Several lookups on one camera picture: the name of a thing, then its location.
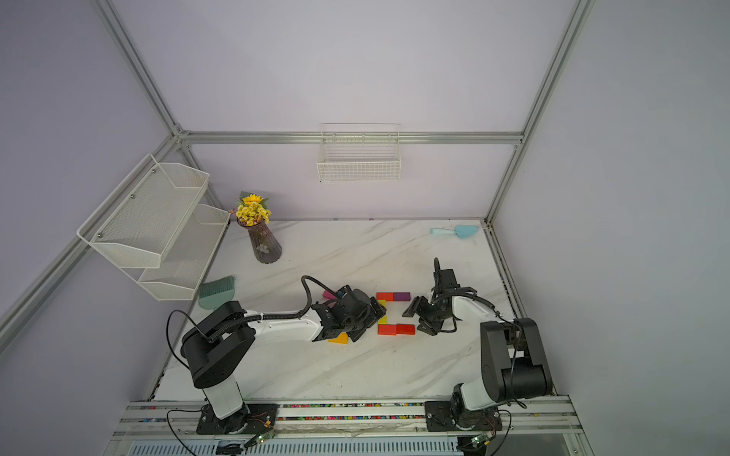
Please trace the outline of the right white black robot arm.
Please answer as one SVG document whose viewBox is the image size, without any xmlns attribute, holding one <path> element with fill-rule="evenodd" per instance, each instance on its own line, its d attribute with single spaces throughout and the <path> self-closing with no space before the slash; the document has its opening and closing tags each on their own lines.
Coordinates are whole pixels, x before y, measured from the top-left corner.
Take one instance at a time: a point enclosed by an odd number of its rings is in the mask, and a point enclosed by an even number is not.
<svg viewBox="0 0 730 456">
<path fill-rule="evenodd" d="M 403 317 L 418 317 L 417 329 L 429 336 L 445 334 L 446 321 L 478 330 L 480 360 L 477 378 L 455 387 L 456 403 L 469 412 L 547 396 L 553 381 L 536 322 L 503 317 L 495 305 L 472 288 L 431 298 L 418 296 Z"/>
</svg>

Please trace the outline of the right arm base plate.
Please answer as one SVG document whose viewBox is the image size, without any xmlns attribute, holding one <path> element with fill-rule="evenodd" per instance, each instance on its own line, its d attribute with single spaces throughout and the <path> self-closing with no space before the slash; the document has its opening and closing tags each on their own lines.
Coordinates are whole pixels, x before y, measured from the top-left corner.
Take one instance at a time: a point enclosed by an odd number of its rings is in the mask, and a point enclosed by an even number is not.
<svg viewBox="0 0 730 456">
<path fill-rule="evenodd" d="M 428 431 L 501 431 L 500 413 L 496 408 L 467 410 L 451 401 L 424 403 Z"/>
</svg>

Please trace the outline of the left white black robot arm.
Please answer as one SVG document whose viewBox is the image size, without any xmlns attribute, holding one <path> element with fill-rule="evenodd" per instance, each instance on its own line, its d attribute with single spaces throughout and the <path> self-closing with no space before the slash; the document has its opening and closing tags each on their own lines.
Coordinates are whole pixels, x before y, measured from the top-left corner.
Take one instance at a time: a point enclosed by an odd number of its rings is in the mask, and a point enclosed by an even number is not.
<svg viewBox="0 0 730 456">
<path fill-rule="evenodd" d="M 334 340 L 343 334 L 356 342 L 387 314 L 384 305 L 359 289 L 345 285 L 335 291 L 311 275 L 300 282 L 306 297 L 300 311 L 254 313 L 232 300 L 182 337 L 182 362 L 215 419 L 227 420 L 247 410 L 235 371 L 251 348 Z"/>
</svg>

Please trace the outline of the orange block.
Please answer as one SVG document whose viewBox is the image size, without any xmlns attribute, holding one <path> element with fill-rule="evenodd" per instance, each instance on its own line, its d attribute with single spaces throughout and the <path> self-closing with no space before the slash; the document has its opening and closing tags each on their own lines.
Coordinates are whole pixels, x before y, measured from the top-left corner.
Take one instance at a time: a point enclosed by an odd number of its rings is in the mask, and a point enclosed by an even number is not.
<svg viewBox="0 0 730 456">
<path fill-rule="evenodd" d="M 339 336 L 335 337 L 334 339 L 329 339 L 330 343 L 336 343 L 336 344 L 341 344 L 341 345 L 347 345 L 348 341 L 349 341 L 349 337 L 348 337 L 348 334 L 346 334 L 345 332 L 343 332 Z"/>
</svg>

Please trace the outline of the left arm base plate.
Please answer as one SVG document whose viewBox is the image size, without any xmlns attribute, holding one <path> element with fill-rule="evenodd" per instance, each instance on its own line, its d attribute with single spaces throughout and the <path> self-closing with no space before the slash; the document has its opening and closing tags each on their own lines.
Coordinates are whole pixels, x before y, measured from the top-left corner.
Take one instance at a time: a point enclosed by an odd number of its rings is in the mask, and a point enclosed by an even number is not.
<svg viewBox="0 0 730 456">
<path fill-rule="evenodd" d="M 197 425 L 197 435 L 245 434 L 259 435 L 273 429 L 277 421 L 279 405 L 244 403 L 243 408 L 228 418 L 218 418 L 211 405 L 202 407 Z"/>
</svg>

